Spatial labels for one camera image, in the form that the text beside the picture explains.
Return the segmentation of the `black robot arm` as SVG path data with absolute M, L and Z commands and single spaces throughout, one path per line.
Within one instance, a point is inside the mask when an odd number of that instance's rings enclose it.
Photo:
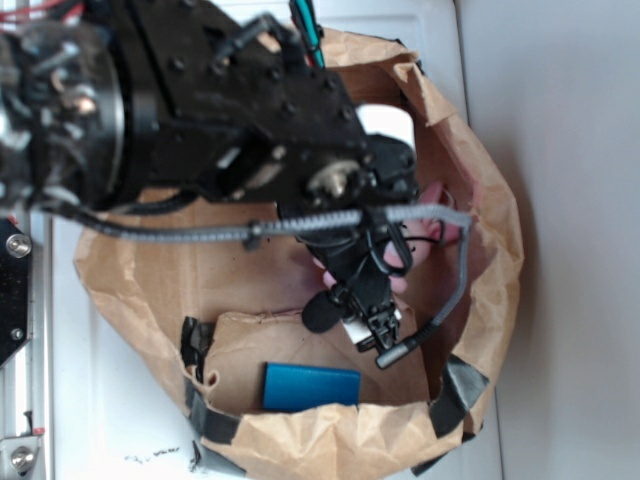
M 397 344 L 390 279 L 415 156 L 369 134 L 341 78 L 263 14 L 208 1 L 89 1 L 1 37 L 1 204 L 147 242 L 293 235 L 336 279 L 304 308 L 322 333 Z

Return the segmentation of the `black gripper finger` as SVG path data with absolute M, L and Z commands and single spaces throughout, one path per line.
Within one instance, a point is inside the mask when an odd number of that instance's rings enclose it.
M 339 322 L 364 326 L 365 338 L 356 342 L 361 351 L 374 348 L 383 353 L 399 339 L 400 317 L 392 299 L 390 276 L 405 274 L 401 227 L 395 222 L 362 231 L 330 230 L 297 238 L 336 280 L 335 285 L 323 291 L 343 306 L 344 315 Z M 399 268 L 384 261 L 389 242 L 401 258 L 403 265 Z

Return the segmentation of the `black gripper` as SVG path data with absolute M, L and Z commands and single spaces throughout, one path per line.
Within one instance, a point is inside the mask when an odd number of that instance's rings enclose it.
M 124 10 L 154 77 L 156 126 L 137 135 L 146 187 L 318 210 L 416 200 L 411 149 L 367 133 L 340 77 L 272 15 L 238 24 L 208 1 Z

